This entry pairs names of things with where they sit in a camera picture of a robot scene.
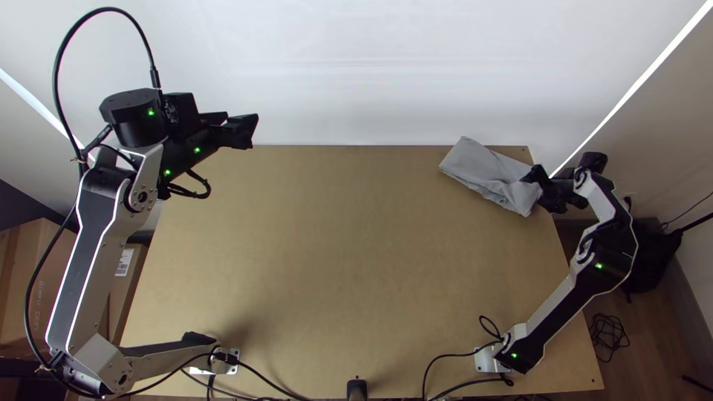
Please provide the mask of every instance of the wooden floor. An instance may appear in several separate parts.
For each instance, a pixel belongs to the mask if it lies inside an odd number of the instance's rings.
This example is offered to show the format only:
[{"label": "wooden floor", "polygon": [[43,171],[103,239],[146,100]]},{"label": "wooden floor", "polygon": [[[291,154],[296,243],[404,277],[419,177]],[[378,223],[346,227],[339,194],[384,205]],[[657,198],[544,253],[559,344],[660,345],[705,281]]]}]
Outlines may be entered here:
[{"label": "wooden floor", "polygon": [[[562,246],[569,258],[581,230],[558,225]],[[596,313],[615,315],[623,323],[631,346],[621,348],[609,363],[601,363],[605,389],[563,394],[545,394],[552,401],[629,401],[629,400],[713,400],[710,394],[681,380],[686,374],[698,377],[691,351],[666,289],[633,297],[631,304],[620,292],[600,296],[586,308],[587,322]],[[205,398],[134,396],[132,401],[197,401]],[[506,397],[503,400],[514,400]]]}]

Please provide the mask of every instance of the black cable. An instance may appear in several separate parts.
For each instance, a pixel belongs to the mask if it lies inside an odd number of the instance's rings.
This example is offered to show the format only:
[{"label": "black cable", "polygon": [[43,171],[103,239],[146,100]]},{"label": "black cable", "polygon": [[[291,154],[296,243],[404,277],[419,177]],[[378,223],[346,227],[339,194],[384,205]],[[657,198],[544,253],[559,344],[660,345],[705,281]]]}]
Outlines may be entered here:
[{"label": "black cable", "polygon": [[[183,374],[190,376],[188,373],[186,373],[185,370],[181,369],[180,371],[183,372]],[[208,378],[208,386],[206,388],[206,401],[210,401],[210,391],[213,389],[214,384],[215,384],[215,375],[212,374]]]},{"label": "black cable", "polygon": [[146,53],[149,56],[149,64],[150,64],[150,69],[149,73],[151,74],[151,80],[154,88],[160,88],[160,79],[158,76],[158,70],[156,69],[156,64],[154,64],[154,56],[151,52],[151,47],[149,46],[149,41],[146,39],[146,35],[143,33],[143,30],[141,29],[141,26],[139,26],[139,23],[129,15],[124,10],[121,10],[120,8],[116,7],[101,7],[97,8],[96,10],[92,10],[89,13],[86,13],[82,18],[80,18],[77,22],[72,25],[72,28],[67,32],[65,35],[64,39],[62,40],[62,44],[59,45],[59,49],[57,50],[57,55],[54,59],[54,67],[52,71],[52,98],[54,100],[54,107],[57,109],[57,117],[59,118],[59,121],[62,123],[62,127],[64,127],[65,132],[67,133],[67,136],[69,137],[69,142],[72,145],[72,149],[74,150],[74,157],[77,158],[79,161],[78,167],[79,167],[79,177],[81,178],[84,173],[87,171],[87,166],[86,166],[86,159],[82,156],[82,152],[79,150],[79,146],[76,144],[76,141],[74,139],[74,136],[72,135],[72,131],[69,128],[69,124],[67,123],[67,119],[65,117],[65,113],[62,110],[62,103],[59,100],[59,67],[62,64],[62,56],[65,54],[65,50],[67,50],[67,45],[69,45],[69,41],[72,39],[72,36],[79,30],[79,28],[87,22],[91,17],[101,14],[101,13],[107,13],[107,12],[112,12],[112,13],[119,13],[131,21],[131,23],[134,25],[136,30],[138,31],[139,35],[141,36],[141,40],[143,41],[143,45],[146,48]]},{"label": "black cable", "polygon": [[215,381],[214,374],[210,375],[210,378],[208,379],[208,384],[206,384],[206,383],[201,382],[200,380],[196,379],[195,377],[191,376],[188,372],[186,372],[183,369],[181,369],[180,372],[182,374],[185,374],[189,379],[193,380],[194,382],[196,382],[199,385],[202,385],[203,387],[206,388],[206,391],[208,392],[208,395],[206,396],[206,398],[208,399],[208,401],[210,401],[210,391],[215,391],[216,393],[221,393],[221,394],[227,395],[228,397],[237,398],[238,400],[243,400],[243,401],[256,401],[257,400],[256,398],[241,396],[240,394],[234,394],[234,393],[230,393],[228,391],[223,391],[220,388],[215,388],[212,384],[212,382]]},{"label": "black cable", "polygon": [[710,193],[708,193],[706,196],[704,196],[703,199],[701,199],[701,200],[699,200],[698,202],[694,203],[694,205],[691,206],[691,207],[689,207],[685,212],[681,213],[680,215],[676,216],[675,218],[672,218],[672,219],[669,220],[669,221],[666,221],[666,222],[664,222],[664,223],[661,223],[661,225],[660,225],[660,231],[666,230],[666,229],[668,228],[668,225],[669,225],[669,224],[671,224],[671,223],[673,223],[674,221],[680,219],[681,217],[687,215],[688,212],[690,212],[691,210],[693,210],[696,206],[700,205],[701,203],[703,203],[706,199],[710,198],[711,196],[713,196],[713,191],[710,191]]},{"label": "black cable", "polygon": [[[631,345],[629,336],[627,336],[624,330],[624,325],[621,319],[616,316],[607,316],[601,313],[597,313],[592,316],[592,324],[589,326],[589,335],[592,340],[592,346],[594,346],[594,353],[596,358],[604,363],[609,363],[620,348],[626,348]],[[596,346],[601,345],[602,347],[609,350],[609,357],[602,358],[600,353],[596,352]]]},{"label": "black cable", "polygon": [[[485,326],[485,324],[483,323],[483,320],[487,321],[488,323],[490,323],[490,325],[492,325],[492,328],[495,329],[494,333],[489,328],[487,328]],[[495,323],[493,323],[489,317],[480,315],[478,317],[478,321],[481,323],[481,327],[483,328],[483,330],[485,330],[486,333],[490,334],[491,336],[495,337],[496,339],[499,339],[500,341],[503,341],[503,336],[500,335],[500,330],[498,329],[498,326],[496,326]]]},{"label": "black cable", "polygon": [[459,388],[467,387],[469,385],[476,385],[476,384],[480,384],[480,383],[488,383],[488,382],[504,382],[506,385],[508,385],[510,387],[515,385],[515,383],[511,379],[508,379],[507,377],[505,377],[504,374],[500,374],[500,377],[497,379],[493,378],[493,379],[470,380],[469,382],[464,382],[459,385],[454,385],[453,387],[449,388],[448,390],[441,391],[440,393],[438,393],[438,395],[436,397],[430,398],[430,400],[438,400],[440,398],[443,398],[446,395],[452,393],[453,391],[456,391]]},{"label": "black cable", "polygon": [[124,159],[124,161],[127,162],[127,163],[134,169],[134,171],[136,171],[136,172],[139,171],[139,166],[138,166],[136,163],[134,163],[134,161],[133,161],[132,159],[130,159],[130,158],[129,158],[128,156],[126,156],[125,154],[123,154],[119,149],[116,149],[116,148],[111,147],[111,146],[109,146],[109,145],[105,145],[104,143],[98,143],[98,144],[96,145],[96,147],[97,147],[97,148],[106,149],[106,150],[108,150],[108,151],[111,151],[111,152],[115,153],[117,156],[119,156],[119,157],[121,157],[122,159]]},{"label": "black cable", "polygon": [[208,184],[208,180],[205,178],[201,177],[200,175],[196,174],[193,170],[189,169],[186,171],[186,174],[193,178],[194,180],[198,181],[199,183],[203,184],[203,187],[206,189],[205,192],[203,193],[197,193],[193,192],[190,189],[184,188],[178,184],[175,183],[168,183],[166,184],[166,188],[168,188],[169,192],[172,194],[180,195],[180,196],[185,196],[188,198],[195,198],[195,199],[206,199],[210,196],[211,187],[210,184]]},{"label": "black cable", "polygon": [[62,235],[62,231],[64,231],[65,228],[67,228],[67,225],[69,224],[73,215],[74,215],[74,204],[72,205],[72,209],[67,214],[67,217],[65,217],[65,220],[62,222],[62,224],[57,229],[57,232],[54,233],[54,236],[50,240],[50,244],[47,247],[47,249],[45,250],[45,253],[43,253],[42,257],[39,259],[39,262],[37,263],[35,270],[32,272],[32,275],[30,276],[30,282],[27,284],[27,290],[25,291],[25,316],[24,316],[24,318],[25,318],[25,336],[27,337],[27,341],[30,343],[30,349],[32,350],[32,353],[35,354],[35,357],[37,358],[40,365],[45,370],[49,370],[50,366],[47,363],[47,360],[39,352],[39,348],[37,348],[35,339],[32,336],[32,328],[30,327],[30,302],[32,300],[32,289],[35,286],[35,280],[37,280],[37,276],[39,275],[39,271],[41,270],[42,265],[45,264],[45,262],[47,261],[47,258],[49,257],[50,252],[51,252],[52,248],[54,247],[54,244],[56,244],[56,242],[59,240],[60,235]]},{"label": "black cable", "polygon": [[709,393],[713,394],[713,388],[710,388],[709,386],[704,385],[703,383],[699,382],[698,380],[694,379],[693,377],[686,376],[686,375],[684,374],[683,376],[681,376],[681,379],[682,379],[684,382],[689,382],[689,383],[691,383],[692,385],[697,386],[697,387],[700,388],[701,390],[708,391]]},{"label": "black cable", "polygon": [[502,342],[502,340],[495,340],[495,341],[488,342],[487,344],[485,344],[481,347],[478,347],[468,353],[444,353],[444,354],[441,354],[441,355],[436,356],[435,358],[431,359],[431,362],[429,362],[429,365],[426,367],[426,371],[423,372],[423,381],[421,382],[421,399],[426,400],[426,377],[429,375],[429,370],[431,370],[431,366],[433,366],[433,364],[437,360],[442,359],[442,358],[449,358],[452,356],[459,356],[459,357],[460,356],[473,356],[473,355],[477,354],[478,352],[481,352],[483,349],[488,348],[492,345],[498,344],[499,342]]},{"label": "black cable", "polygon": [[[272,398],[272,397],[250,398],[250,397],[246,397],[246,396],[241,396],[240,394],[235,394],[235,393],[231,393],[231,392],[229,392],[229,391],[221,390],[220,388],[216,388],[216,387],[215,387],[214,385],[212,385],[212,384],[206,384],[206,383],[204,383],[204,382],[201,382],[200,380],[198,380],[198,379],[196,379],[195,377],[191,376],[190,373],[186,372],[186,371],[183,370],[183,369],[181,369],[180,371],[181,371],[181,373],[185,374],[189,379],[191,379],[191,380],[193,380],[194,382],[196,382],[197,384],[202,385],[203,387],[205,387],[206,390],[208,390],[208,391],[215,391],[216,393],[221,393],[221,394],[227,395],[228,397],[237,398],[238,400],[243,400],[243,401],[278,401],[276,398]],[[213,375],[211,375],[210,377],[215,380],[215,376],[216,376],[216,375],[213,374]]]},{"label": "black cable", "polygon": [[187,361],[185,361],[181,366],[179,366],[179,367],[177,367],[176,369],[174,369],[173,371],[171,371],[171,373],[165,375],[164,377],[161,377],[159,380],[156,380],[156,381],[153,382],[152,384],[147,385],[146,387],[140,388],[140,389],[138,389],[138,390],[129,391],[128,393],[124,393],[124,394],[122,394],[121,396],[119,396],[119,398],[131,397],[131,396],[134,396],[134,395],[136,395],[136,394],[143,393],[144,391],[147,391],[147,390],[149,390],[149,389],[151,389],[151,388],[154,388],[154,387],[156,387],[157,385],[159,385],[159,384],[165,382],[169,377],[171,377],[171,376],[175,375],[177,372],[181,371],[183,368],[186,367],[186,365],[188,365],[189,363],[195,361],[196,359],[201,358],[202,356],[208,356],[208,357],[210,358],[212,355],[213,355],[212,352],[199,353],[198,355],[196,355],[196,356],[192,357],[191,359],[188,359]]},{"label": "black cable", "polygon": [[114,126],[112,124],[107,124],[106,127],[104,127],[104,129],[99,134],[97,134],[96,137],[94,137],[94,139],[91,140],[91,142],[84,149],[82,149],[82,156],[85,158],[85,160],[89,152],[94,150],[97,145],[103,142],[113,130]]},{"label": "black cable", "polygon": [[236,365],[240,365],[240,366],[242,366],[243,368],[246,368],[248,371],[252,372],[254,375],[256,375],[257,377],[259,377],[260,380],[262,380],[263,382],[266,382],[268,385],[270,385],[270,387],[276,389],[277,391],[283,393],[284,395],[286,395],[286,396],[288,396],[288,397],[292,397],[292,398],[294,398],[295,400],[299,400],[299,401],[312,401],[312,400],[310,400],[309,398],[299,396],[299,395],[297,395],[297,394],[294,394],[294,393],[292,393],[292,392],[290,392],[290,391],[287,391],[287,390],[283,389],[282,387],[278,386],[277,384],[271,382],[268,378],[266,378],[265,376],[263,376],[262,374],[260,374],[260,372],[256,371],[255,369],[253,369],[250,365],[248,365],[248,364],[245,363],[245,362],[237,361]]}]

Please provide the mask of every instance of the gray cloth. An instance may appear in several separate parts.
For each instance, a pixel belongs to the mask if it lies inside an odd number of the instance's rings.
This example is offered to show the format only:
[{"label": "gray cloth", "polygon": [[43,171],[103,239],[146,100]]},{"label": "gray cloth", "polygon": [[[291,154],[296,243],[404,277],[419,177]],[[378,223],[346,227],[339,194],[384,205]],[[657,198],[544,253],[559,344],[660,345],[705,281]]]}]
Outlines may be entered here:
[{"label": "gray cloth", "polygon": [[530,215],[541,193],[538,184],[520,181],[530,172],[530,166],[468,137],[460,138],[439,167],[445,175],[480,192],[486,199],[525,217]]}]

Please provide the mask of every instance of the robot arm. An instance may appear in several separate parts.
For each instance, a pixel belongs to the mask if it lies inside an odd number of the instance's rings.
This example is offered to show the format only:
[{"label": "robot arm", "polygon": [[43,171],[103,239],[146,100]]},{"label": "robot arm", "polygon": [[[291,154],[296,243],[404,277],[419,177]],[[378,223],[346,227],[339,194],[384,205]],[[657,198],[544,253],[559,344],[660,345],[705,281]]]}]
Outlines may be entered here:
[{"label": "robot arm", "polygon": [[527,373],[542,359],[545,345],[592,298],[609,293],[628,277],[638,248],[632,217],[614,196],[613,182],[600,175],[604,167],[588,163],[593,156],[585,154],[580,167],[568,172],[572,177],[564,181],[573,193],[565,196],[592,206],[599,222],[582,233],[569,275],[527,322],[512,326],[501,344],[475,355],[478,371]]},{"label": "robot arm", "polygon": [[185,333],[177,342],[121,348],[98,334],[98,322],[126,239],[146,222],[158,199],[170,196],[170,181],[219,147],[252,148],[257,114],[227,118],[199,114],[191,94],[155,89],[122,92],[100,107],[113,125],[135,171],[117,167],[117,155],[101,148],[79,185],[79,234],[54,305],[45,340],[66,382],[102,398],[128,392],[133,384],[191,366],[212,374],[236,369],[212,353],[216,339]]}]

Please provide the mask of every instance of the hardboard surface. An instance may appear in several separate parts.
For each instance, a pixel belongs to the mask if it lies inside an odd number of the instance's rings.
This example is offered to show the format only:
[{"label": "hardboard surface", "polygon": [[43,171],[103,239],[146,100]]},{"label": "hardboard surface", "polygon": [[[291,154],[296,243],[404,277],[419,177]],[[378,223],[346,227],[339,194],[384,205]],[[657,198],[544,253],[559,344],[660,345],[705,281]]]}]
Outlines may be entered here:
[{"label": "hardboard surface", "polygon": [[[195,168],[210,198],[166,202],[122,346],[196,331],[240,348],[243,362],[306,397],[343,398],[357,375],[370,397],[420,397],[431,358],[492,339],[479,315],[504,332],[568,272],[550,215],[537,206],[523,218],[440,173],[449,149],[220,150]],[[527,148],[491,149],[532,163]],[[511,376],[512,388],[486,383],[454,395],[602,388],[582,315],[528,375]],[[485,377],[470,357],[446,359],[427,391]],[[244,369],[216,383],[280,396]],[[205,389],[177,374],[147,394],[201,397]]]}]

